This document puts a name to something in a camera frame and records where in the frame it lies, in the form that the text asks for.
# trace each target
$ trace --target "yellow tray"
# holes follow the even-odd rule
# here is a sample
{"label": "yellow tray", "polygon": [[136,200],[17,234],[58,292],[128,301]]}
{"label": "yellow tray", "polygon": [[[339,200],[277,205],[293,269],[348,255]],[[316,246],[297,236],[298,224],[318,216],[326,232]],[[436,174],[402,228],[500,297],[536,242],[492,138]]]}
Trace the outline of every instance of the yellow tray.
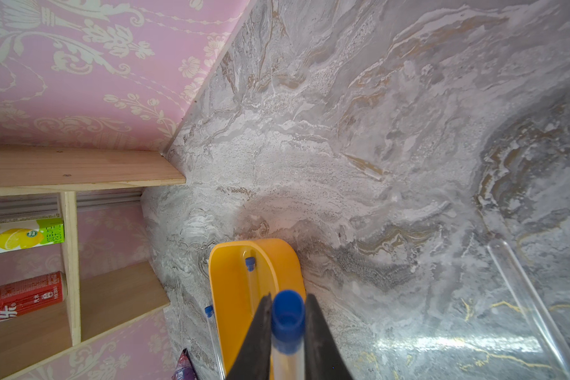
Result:
{"label": "yellow tray", "polygon": [[245,258],[250,256],[256,258],[258,299],[268,293],[274,298],[280,291],[291,289],[306,300],[300,261],[285,241],[233,241],[213,247],[209,256],[209,281],[226,373],[235,363],[253,318],[245,266]]}

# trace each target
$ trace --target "wooden shelf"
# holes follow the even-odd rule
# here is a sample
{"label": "wooden shelf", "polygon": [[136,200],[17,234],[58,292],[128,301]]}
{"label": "wooden shelf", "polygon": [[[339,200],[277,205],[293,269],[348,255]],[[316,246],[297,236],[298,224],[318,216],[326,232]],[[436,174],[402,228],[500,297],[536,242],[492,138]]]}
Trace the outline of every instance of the wooden shelf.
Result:
{"label": "wooden shelf", "polygon": [[0,196],[184,183],[158,152],[0,145]]}
{"label": "wooden shelf", "polygon": [[184,183],[157,152],[0,145],[0,196],[60,193],[68,286],[61,304],[0,323],[0,378],[21,376],[169,304],[149,263],[79,280],[76,192]]}
{"label": "wooden shelf", "polygon": [[[82,344],[169,305],[149,263],[80,281]],[[0,323],[0,379],[13,379],[72,347],[67,303]]]}
{"label": "wooden shelf", "polygon": [[150,263],[80,281],[83,341],[169,305]]}
{"label": "wooden shelf", "polygon": [[72,347],[66,303],[0,323],[0,379]]}

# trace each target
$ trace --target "clear plastic tube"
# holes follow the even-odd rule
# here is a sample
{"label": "clear plastic tube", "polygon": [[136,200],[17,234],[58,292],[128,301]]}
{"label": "clear plastic tube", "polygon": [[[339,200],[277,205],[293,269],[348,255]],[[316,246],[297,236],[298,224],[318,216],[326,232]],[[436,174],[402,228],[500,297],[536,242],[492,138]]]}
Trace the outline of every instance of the clear plastic tube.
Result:
{"label": "clear plastic tube", "polygon": [[259,304],[259,283],[258,271],[255,269],[255,257],[245,258],[245,266],[247,267],[247,285],[249,287],[249,306],[251,315],[255,315]]}
{"label": "clear plastic tube", "polygon": [[272,371],[275,380],[304,380],[304,301],[285,290],[272,304]]}
{"label": "clear plastic tube", "polygon": [[222,350],[220,349],[219,346],[218,324],[215,319],[215,312],[213,310],[213,305],[209,305],[205,308],[205,315],[207,317],[207,325],[209,326],[209,337],[211,337],[213,354],[215,355],[215,361],[218,364],[219,378],[221,380],[224,380],[226,378],[226,372],[224,370],[224,360],[222,359]]}
{"label": "clear plastic tube", "polygon": [[558,379],[570,379],[570,347],[536,293],[515,252],[501,239],[493,239],[488,244],[488,251],[530,329],[539,340],[555,376]]}

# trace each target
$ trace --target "blue test tube cap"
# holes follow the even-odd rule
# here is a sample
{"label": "blue test tube cap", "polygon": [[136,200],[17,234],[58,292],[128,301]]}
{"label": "blue test tube cap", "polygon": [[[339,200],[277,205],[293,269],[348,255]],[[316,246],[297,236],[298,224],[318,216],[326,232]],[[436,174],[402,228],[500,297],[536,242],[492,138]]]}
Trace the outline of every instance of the blue test tube cap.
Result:
{"label": "blue test tube cap", "polygon": [[205,315],[207,318],[213,317],[213,305],[209,305],[205,308]]}
{"label": "blue test tube cap", "polygon": [[255,269],[255,257],[247,257],[245,259],[245,265],[247,266],[247,270],[249,272],[253,272]]}
{"label": "blue test tube cap", "polygon": [[270,328],[274,338],[286,347],[297,346],[306,330],[305,314],[300,294],[293,290],[279,292],[272,302]]}

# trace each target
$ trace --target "marble surface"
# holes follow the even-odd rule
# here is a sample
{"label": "marble surface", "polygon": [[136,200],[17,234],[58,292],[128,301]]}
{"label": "marble surface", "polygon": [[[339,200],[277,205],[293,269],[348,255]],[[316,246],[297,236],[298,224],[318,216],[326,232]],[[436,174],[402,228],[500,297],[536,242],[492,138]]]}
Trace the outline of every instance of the marble surface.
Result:
{"label": "marble surface", "polygon": [[570,343],[570,1],[259,0],[147,189],[174,351],[216,378],[211,248],[296,250],[355,379],[550,379],[496,209]]}

